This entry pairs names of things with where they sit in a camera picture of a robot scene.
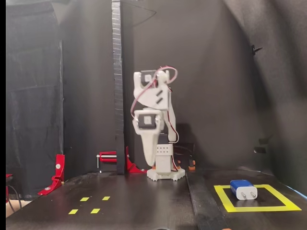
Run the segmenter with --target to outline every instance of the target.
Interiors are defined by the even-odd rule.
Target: black backdrop
[[[24,198],[51,183],[62,153],[61,49],[50,2],[6,7],[6,173]]]
[[[172,89],[180,141],[196,144],[198,163],[206,168],[272,169],[282,182],[307,194],[306,1],[132,0],[121,5],[125,134],[137,165],[147,167],[128,113],[133,72],[172,65],[179,70]],[[18,16],[12,27],[17,19],[6,16],[6,171],[22,175],[18,181],[24,194],[50,183],[63,139],[66,178],[95,171],[95,155],[115,149],[111,1],[54,0],[52,6],[57,24],[50,4],[45,16],[31,7],[30,15],[41,16],[33,22],[37,34],[27,20]],[[19,14],[25,16],[26,6],[18,7],[24,7]],[[43,24],[43,18],[52,23]],[[22,40],[34,48],[52,40],[57,52],[44,51],[45,58],[25,56],[28,62],[16,68],[12,54],[29,46]],[[64,138],[57,88],[60,41]],[[255,57],[251,44],[263,47]],[[36,65],[38,60],[49,65]],[[16,77],[19,69],[25,86]],[[41,80],[46,99],[30,89],[33,76]],[[25,92],[32,97],[20,95],[13,103],[12,95],[23,87],[29,87]],[[35,109],[38,118],[32,115]],[[29,117],[35,122],[28,122]],[[33,134],[37,123],[44,135]],[[272,137],[268,153],[254,153],[259,138],[267,137]]]
[[[180,142],[195,143],[198,163],[272,169],[307,194],[306,10],[303,0],[124,1],[126,111],[134,71],[174,66]],[[252,44],[263,47],[255,57]],[[145,168],[129,115],[126,132],[135,162]],[[254,153],[269,137],[267,154]]]

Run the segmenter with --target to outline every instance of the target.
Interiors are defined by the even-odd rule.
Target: red clamp
[[[57,154],[56,175],[51,178],[52,184],[37,194],[48,195],[53,190],[57,189],[62,185],[62,182],[64,182],[64,165],[65,165],[65,156],[63,154]]]
[[[127,158],[127,172],[128,173],[146,173],[145,169],[138,169],[135,163],[132,163],[129,159],[128,146],[126,147],[126,158]]]
[[[116,152],[100,152],[99,153],[99,160],[101,162],[117,162],[116,159]]]
[[[11,177],[11,176],[13,176],[13,174],[5,174],[5,176],[6,176],[6,177]],[[7,186],[6,186],[5,188],[6,188],[6,198],[5,198],[5,203],[8,203],[8,202],[9,202],[9,200],[8,200],[7,198],[9,197],[9,189],[8,189],[8,187],[7,187]]]

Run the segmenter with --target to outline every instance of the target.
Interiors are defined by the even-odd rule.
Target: blue object
[[[246,197],[245,193],[247,193],[247,192],[250,193],[249,187],[250,187],[250,189],[253,189],[254,185],[247,180],[232,180],[230,182],[230,189],[238,199],[241,199],[241,198],[239,198],[240,194],[242,194],[244,197]]]

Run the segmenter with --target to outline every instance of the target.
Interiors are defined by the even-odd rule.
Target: white robotic arm
[[[169,71],[175,70],[175,76],[170,80]],[[152,180],[173,179],[178,180],[185,175],[183,169],[178,169],[173,158],[173,143],[178,142],[179,135],[176,131],[176,119],[171,103],[171,89],[168,84],[177,77],[177,70],[173,67],[163,67],[156,70],[146,70],[134,73],[134,97],[131,106],[133,126],[136,134],[142,138],[143,151],[148,165],[156,165],[155,169],[147,171],[147,176]],[[143,110],[133,108],[136,102],[147,106]],[[167,140],[159,139],[168,127]]]

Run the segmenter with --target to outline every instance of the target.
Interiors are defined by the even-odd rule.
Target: yellow tape
[[[100,208],[94,208],[92,211],[91,211],[91,214],[97,214],[99,212]]]
[[[80,201],[87,201],[89,197],[83,197]]]
[[[77,209],[73,209],[72,211],[69,212],[69,215],[76,214],[77,211],[78,211]]]
[[[234,207],[230,199],[226,195],[224,189],[230,188],[230,185],[215,185],[215,191],[221,199],[227,212],[277,212],[277,211],[301,211],[301,209],[291,202],[287,197],[278,192],[272,186],[268,184],[254,185],[256,188],[265,188],[272,193],[277,199],[279,199],[284,206],[272,206],[272,207]]]

